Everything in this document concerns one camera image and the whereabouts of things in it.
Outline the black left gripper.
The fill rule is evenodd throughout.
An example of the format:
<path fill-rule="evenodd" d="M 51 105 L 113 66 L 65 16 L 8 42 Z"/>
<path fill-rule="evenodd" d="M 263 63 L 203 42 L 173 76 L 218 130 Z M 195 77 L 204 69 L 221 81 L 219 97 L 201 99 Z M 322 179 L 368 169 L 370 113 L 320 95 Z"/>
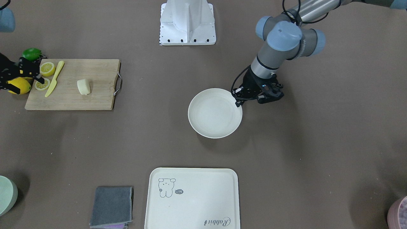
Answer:
<path fill-rule="evenodd" d="M 245 73 L 242 84 L 234 88 L 236 81 Z M 263 79 L 254 74 L 250 66 L 247 66 L 235 78 L 231 86 L 231 95 L 236 100 L 236 107 L 242 106 L 246 101 L 257 100 L 259 104 L 274 102 L 282 99 L 283 84 L 277 80 L 276 74 L 271 74 L 268 79 Z"/>

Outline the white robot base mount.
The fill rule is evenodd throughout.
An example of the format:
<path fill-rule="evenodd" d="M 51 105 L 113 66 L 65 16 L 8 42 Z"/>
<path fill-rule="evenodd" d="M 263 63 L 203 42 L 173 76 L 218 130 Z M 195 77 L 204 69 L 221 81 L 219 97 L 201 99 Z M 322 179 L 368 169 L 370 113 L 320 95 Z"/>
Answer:
<path fill-rule="evenodd" d="M 214 45 L 214 7 L 206 0 L 168 0 L 160 7 L 159 45 Z"/>

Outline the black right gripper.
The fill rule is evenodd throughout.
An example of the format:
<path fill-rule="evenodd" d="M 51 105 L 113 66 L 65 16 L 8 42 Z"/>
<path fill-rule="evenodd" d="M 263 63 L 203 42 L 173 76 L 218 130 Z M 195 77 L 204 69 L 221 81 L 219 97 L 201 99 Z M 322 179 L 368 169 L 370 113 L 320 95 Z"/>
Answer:
<path fill-rule="evenodd" d="M 35 64 L 24 57 L 20 57 L 19 62 L 10 61 L 2 53 L 0 54 L 0 87 L 14 93 L 20 93 L 21 90 L 10 84 L 8 81 L 17 77 L 31 77 L 37 82 L 44 84 L 45 79 L 41 76 L 40 69 L 35 68 Z"/>

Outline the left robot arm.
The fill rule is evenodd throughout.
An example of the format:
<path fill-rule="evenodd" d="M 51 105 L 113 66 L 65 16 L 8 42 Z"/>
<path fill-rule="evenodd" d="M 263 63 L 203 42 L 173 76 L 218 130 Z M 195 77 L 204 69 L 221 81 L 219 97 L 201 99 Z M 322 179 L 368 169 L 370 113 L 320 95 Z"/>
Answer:
<path fill-rule="evenodd" d="M 282 99 L 283 85 L 277 80 L 276 71 L 285 60 L 294 60 L 320 53 L 326 44 L 324 33 L 317 29 L 304 29 L 303 25 L 319 22 L 330 11 L 350 0 L 305 0 L 290 9 L 285 8 L 276 17 L 262 17 L 256 24 L 256 35 L 264 45 L 246 67 L 242 84 L 231 87 L 230 93 L 235 106 L 240 107 L 246 101 L 256 100 L 260 104 Z"/>

